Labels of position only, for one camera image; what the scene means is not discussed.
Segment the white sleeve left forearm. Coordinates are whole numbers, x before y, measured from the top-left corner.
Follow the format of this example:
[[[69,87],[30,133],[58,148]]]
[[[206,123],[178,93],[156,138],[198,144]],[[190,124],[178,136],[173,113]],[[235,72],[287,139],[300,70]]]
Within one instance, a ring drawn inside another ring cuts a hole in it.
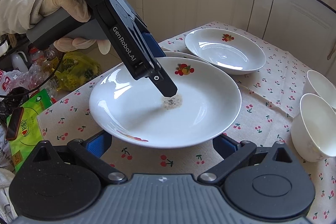
[[[24,34],[42,20],[44,0],[1,0],[1,35]]]

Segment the left gloved hand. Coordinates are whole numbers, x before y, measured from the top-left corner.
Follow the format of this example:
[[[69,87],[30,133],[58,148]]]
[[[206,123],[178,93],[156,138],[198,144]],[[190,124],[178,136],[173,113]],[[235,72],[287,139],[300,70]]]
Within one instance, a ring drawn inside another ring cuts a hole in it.
[[[39,14],[46,17],[58,11],[60,8],[63,8],[70,16],[81,23],[86,23],[91,18],[87,3],[84,0],[43,0]],[[111,43],[109,40],[61,38],[54,42],[54,47],[60,52],[72,52],[87,49],[94,44],[97,44],[101,54],[106,55],[110,52]]]

